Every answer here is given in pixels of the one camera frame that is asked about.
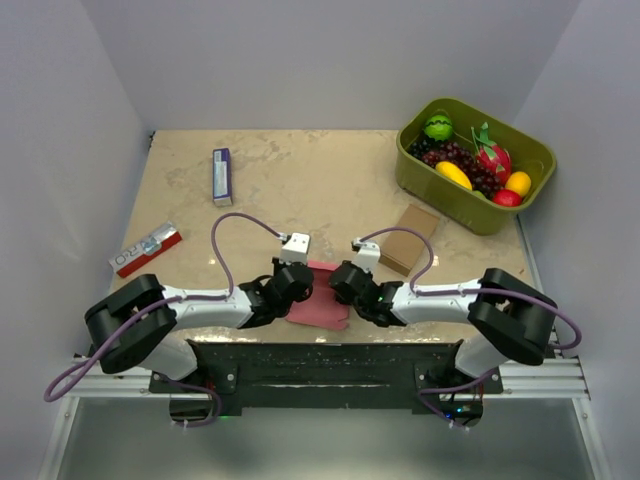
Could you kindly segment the pink paper box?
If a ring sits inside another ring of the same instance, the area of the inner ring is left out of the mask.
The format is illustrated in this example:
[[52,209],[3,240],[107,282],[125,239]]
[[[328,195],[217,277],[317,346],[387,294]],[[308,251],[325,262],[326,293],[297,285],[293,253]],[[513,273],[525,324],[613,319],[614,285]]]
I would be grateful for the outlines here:
[[329,331],[346,329],[349,307],[335,299],[335,292],[329,286],[329,277],[338,264],[309,261],[308,266],[314,275],[313,292],[307,300],[292,305],[286,320]]

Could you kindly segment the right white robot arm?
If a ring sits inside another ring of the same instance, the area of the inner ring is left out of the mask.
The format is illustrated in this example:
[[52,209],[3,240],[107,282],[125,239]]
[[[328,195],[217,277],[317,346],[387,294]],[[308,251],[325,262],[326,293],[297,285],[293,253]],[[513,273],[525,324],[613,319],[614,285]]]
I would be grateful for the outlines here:
[[457,285],[417,286],[376,283],[373,275],[350,261],[329,276],[336,298],[378,327],[424,322],[469,323],[476,334],[453,347],[435,379],[459,393],[469,392],[481,376],[511,360],[543,363],[557,304],[499,268]]

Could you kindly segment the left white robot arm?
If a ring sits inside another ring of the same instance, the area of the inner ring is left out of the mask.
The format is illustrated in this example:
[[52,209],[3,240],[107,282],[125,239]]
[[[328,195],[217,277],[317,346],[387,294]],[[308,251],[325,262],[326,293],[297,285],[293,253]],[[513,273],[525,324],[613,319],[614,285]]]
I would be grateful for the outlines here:
[[314,274],[303,263],[274,263],[271,275],[226,290],[187,290],[144,274],[85,313],[104,373],[140,367],[169,377],[185,392],[200,390],[207,368],[195,347],[172,336],[204,327],[257,328],[284,318],[313,292]]

